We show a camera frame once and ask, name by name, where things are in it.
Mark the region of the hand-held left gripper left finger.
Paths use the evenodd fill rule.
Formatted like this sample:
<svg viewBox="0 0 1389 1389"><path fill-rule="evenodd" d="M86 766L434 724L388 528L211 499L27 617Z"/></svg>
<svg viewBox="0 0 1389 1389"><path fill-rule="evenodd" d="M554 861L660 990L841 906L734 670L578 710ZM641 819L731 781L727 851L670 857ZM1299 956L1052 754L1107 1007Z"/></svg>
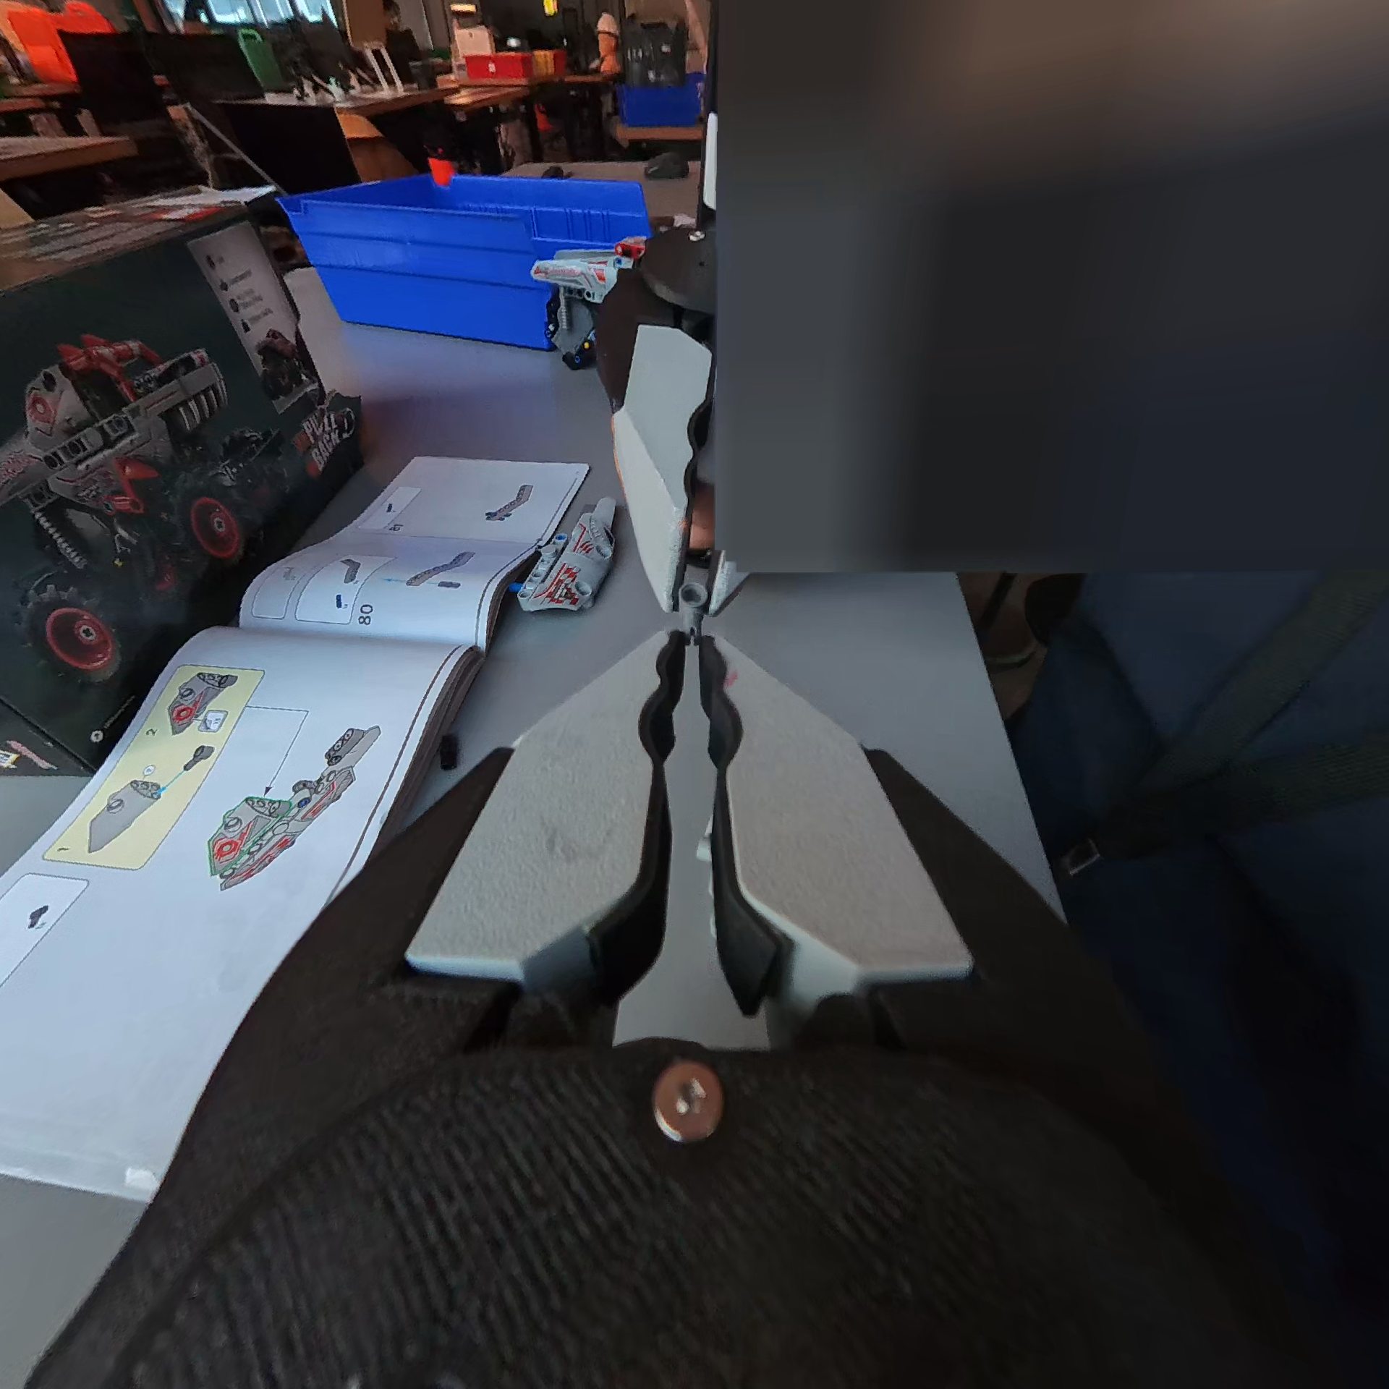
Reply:
<svg viewBox="0 0 1389 1389"><path fill-rule="evenodd" d="M664 943L687 640L651 636L510 750L407 948L432 977L622 998Z"/></svg>

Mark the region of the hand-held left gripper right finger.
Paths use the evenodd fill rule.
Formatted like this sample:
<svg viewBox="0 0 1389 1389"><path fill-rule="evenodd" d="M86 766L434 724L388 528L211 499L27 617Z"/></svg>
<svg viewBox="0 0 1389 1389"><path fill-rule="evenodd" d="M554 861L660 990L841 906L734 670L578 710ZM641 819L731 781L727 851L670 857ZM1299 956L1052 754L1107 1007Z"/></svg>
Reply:
<svg viewBox="0 0 1389 1389"><path fill-rule="evenodd" d="M974 969L868 752L715 636L698 642L715 796L706 828L717 958L744 1017L961 983Z"/></svg>

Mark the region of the partly built lego truck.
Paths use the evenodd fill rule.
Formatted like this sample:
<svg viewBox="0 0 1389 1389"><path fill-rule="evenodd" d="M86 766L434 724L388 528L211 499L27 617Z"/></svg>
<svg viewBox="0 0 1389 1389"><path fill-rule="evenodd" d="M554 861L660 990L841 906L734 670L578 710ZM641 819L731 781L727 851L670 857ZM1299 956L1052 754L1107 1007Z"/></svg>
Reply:
<svg viewBox="0 0 1389 1389"><path fill-rule="evenodd" d="M618 273L635 269L647 252L647 237L622 239L613 252L569 250L536 259L531 279L546 288L546 345L561 355L565 368L582 372L595 360L599 305L616 284Z"/></svg>

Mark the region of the grey red lego panel assembly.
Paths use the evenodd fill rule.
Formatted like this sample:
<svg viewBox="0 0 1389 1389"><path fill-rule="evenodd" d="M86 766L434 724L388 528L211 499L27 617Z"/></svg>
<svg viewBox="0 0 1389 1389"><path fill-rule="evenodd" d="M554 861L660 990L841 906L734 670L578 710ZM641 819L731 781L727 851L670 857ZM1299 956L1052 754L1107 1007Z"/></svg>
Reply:
<svg viewBox="0 0 1389 1389"><path fill-rule="evenodd" d="M517 587L523 613L584 613L592 610L615 558L616 499L603 497L580 513L563 537L536 554L531 575Z"/></svg>

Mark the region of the lego instruction booklet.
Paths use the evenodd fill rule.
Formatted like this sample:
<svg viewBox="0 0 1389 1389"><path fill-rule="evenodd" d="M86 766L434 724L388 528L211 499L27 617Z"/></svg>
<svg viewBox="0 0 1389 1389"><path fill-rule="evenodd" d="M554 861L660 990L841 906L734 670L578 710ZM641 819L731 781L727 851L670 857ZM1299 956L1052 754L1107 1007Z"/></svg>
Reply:
<svg viewBox="0 0 1389 1389"><path fill-rule="evenodd" d="M413 459L190 638L4 876L2 1171L148 1201L211 1072L396 834L588 467Z"/></svg>

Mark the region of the black lego box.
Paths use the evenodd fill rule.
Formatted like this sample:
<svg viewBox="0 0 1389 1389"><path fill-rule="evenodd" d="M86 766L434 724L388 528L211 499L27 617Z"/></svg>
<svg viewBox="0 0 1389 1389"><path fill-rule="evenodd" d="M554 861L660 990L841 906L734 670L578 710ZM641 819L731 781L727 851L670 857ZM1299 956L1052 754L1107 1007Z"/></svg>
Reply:
<svg viewBox="0 0 1389 1389"><path fill-rule="evenodd" d="M86 775L361 467L268 189L32 221L2 246L2 768Z"/></svg>

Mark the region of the blue storage crate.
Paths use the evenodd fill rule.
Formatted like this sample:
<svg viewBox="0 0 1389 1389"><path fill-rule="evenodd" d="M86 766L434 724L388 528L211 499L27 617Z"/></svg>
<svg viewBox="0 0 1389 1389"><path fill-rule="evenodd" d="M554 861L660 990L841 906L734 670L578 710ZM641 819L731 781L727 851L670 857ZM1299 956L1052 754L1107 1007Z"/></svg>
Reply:
<svg viewBox="0 0 1389 1389"><path fill-rule="evenodd" d="M704 117L704 73L673 86L616 86L618 121L626 128L694 128Z"/></svg>

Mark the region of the blue plastic bin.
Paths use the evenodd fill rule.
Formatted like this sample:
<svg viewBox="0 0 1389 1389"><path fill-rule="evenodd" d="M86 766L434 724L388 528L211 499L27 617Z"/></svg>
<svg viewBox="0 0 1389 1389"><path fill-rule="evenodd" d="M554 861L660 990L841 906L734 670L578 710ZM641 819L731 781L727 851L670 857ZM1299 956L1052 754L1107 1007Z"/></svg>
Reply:
<svg viewBox="0 0 1389 1389"><path fill-rule="evenodd" d="M339 320L546 353L557 252L649 235L639 183L430 176L280 201Z"/></svg>

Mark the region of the person's dark clothing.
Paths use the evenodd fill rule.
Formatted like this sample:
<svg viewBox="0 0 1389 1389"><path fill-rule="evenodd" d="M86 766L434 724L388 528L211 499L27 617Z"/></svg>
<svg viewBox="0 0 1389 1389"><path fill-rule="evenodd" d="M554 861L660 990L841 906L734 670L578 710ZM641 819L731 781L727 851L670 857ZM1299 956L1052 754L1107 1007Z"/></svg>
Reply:
<svg viewBox="0 0 1389 1389"><path fill-rule="evenodd" d="M1054 575L1010 741L1069 925L1385 1386L1385 572Z"/></svg>

